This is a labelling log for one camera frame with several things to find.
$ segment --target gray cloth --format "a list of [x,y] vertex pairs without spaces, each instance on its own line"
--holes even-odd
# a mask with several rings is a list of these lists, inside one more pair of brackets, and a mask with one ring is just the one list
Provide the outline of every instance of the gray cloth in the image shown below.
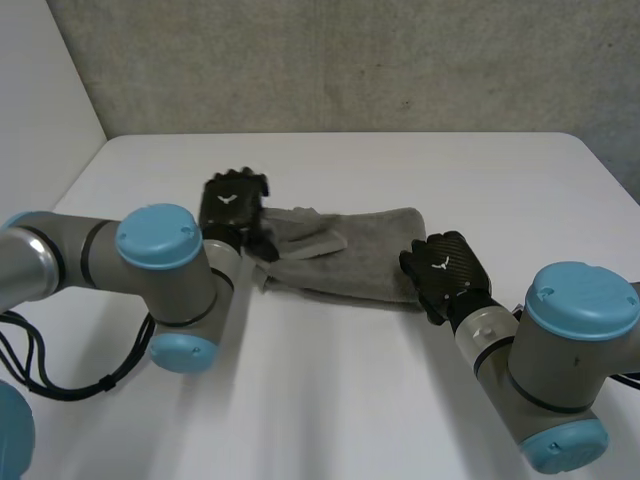
[[254,278],[264,289],[417,302],[398,263],[398,255],[411,248],[413,239],[425,239],[417,210],[321,215],[313,209],[266,209],[263,223],[281,256],[273,263],[257,260]]

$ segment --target logo on robotic hand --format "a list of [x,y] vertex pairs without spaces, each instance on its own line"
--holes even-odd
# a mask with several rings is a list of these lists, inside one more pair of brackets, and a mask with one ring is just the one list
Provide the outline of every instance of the logo on robotic hand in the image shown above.
[[231,195],[230,197],[221,197],[220,195],[218,195],[218,200],[220,200],[222,203],[224,203],[225,205],[229,205],[231,202],[233,202],[236,198],[238,198],[237,195]]
[[442,270],[446,270],[447,269],[447,265],[449,265],[449,256],[447,255],[447,259],[444,261],[444,263],[441,263],[440,265],[436,265],[436,264],[432,264],[431,266],[433,268],[439,268]]

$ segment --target light blue joint cap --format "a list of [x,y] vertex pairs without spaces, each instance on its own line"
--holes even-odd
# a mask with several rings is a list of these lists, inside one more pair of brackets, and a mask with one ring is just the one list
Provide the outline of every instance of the light blue joint cap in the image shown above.
[[553,263],[538,272],[526,297],[542,328],[572,340],[611,340],[631,330],[640,299],[620,275],[580,262]]
[[36,429],[31,408],[11,385],[0,381],[0,478],[19,480],[31,464]]
[[18,221],[22,218],[25,217],[27,215],[31,215],[32,213],[41,213],[41,212],[20,212],[20,213],[16,213],[15,215],[9,217],[9,220],[7,220],[6,222],[4,222],[2,224],[2,226],[0,227],[0,230],[4,230],[5,228],[9,228],[12,225],[15,225],[16,223],[18,223]]
[[185,208],[151,205],[136,210],[120,223],[116,248],[136,267],[172,270],[198,255],[202,249],[202,233]]
[[204,338],[182,333],[162,333],[151,340],[151,359],[175,373],[201,373],[213,364],[218,347]]
[[536,471],[552,475],[590,464],[608,446],[609,435],[600,420],[594,418],[536,433],[520,444],[520,450]]

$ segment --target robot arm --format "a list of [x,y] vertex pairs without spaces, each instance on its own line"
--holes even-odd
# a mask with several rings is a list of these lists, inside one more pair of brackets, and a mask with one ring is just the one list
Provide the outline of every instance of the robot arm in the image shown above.
[[207,244],[213,271],[198,225],[176,205],[145,207],[122,222],[24,214],[0,233],[0,311],[70,286],[139,295],[158,325],[153,361],[201,372],[220,342],[240,262],[237,245]]
[[605,452],[608,435],[590,407],[608,376],[640,370],[633,286],[600,267],[549,265],[536,275],[518,323],[491,298],[484,269],[457,232],[414,242],[400,264],[431,322],[450,322],[462,355],[536,470],[570,471]]

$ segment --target white wall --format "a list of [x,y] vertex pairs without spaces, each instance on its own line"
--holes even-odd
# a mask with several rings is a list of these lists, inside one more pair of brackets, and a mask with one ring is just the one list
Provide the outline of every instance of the white wall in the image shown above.
[[104,143],[45,0],[0,0],[0,224],[52,208]]

